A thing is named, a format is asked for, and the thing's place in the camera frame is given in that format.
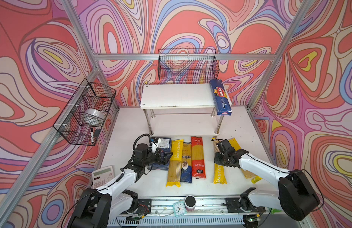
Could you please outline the dark blue Barilla pasta box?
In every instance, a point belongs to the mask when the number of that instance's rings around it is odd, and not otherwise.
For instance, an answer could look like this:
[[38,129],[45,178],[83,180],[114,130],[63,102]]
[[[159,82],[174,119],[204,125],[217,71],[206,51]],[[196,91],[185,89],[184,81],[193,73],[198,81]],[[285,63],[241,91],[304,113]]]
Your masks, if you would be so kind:
[[[160,138],[160,137],[152,137],[152,152],[155,153],[157,149],[161,149],[163,152],[170,153],[171,152],[171,138]],[[148,167],[148,169],[159,170],[159,171],[168,171],[169,163],[167,165],[161,165],[159,163],[154,163]]]

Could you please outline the blue Barilla spaghetti pack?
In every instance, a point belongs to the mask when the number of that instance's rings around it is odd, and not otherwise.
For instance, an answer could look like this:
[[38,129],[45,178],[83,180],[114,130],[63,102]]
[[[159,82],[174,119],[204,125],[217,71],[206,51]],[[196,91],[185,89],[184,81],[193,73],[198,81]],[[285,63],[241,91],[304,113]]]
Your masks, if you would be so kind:
[[216,114],[218,116],[230,116],[232,109],[222,80],[211,79],[209,85],[213,95]]

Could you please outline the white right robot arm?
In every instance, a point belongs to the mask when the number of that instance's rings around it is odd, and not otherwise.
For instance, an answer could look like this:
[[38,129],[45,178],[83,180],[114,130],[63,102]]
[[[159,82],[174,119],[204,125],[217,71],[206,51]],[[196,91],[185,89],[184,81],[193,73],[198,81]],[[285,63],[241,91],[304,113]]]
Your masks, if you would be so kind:
[[302,221],[321,203],[309,179],[301,170],[287,170],[267,163],[244,149],[235,149],[229,140],[214,139],[217,147],[215,164],[249,171],[271,184],[273,191],[251,187],[240,194],[238,206],[243,211],[268,207],[284,211]]

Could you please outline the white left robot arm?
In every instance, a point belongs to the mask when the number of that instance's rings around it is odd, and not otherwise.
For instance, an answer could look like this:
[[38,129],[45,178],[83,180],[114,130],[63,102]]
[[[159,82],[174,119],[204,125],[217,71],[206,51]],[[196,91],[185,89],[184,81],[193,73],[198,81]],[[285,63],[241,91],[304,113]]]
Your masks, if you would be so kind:
[[127,190],[145,173],[145,168],[154,163],[167,164],[173,153],[152,149],[144,143],[133,146],[133,153],[121,173],[96,189],[88,188],[74,204],[69,219],[69,228],[106,228],[111,217],[117,217],[138,207],[138,194]]

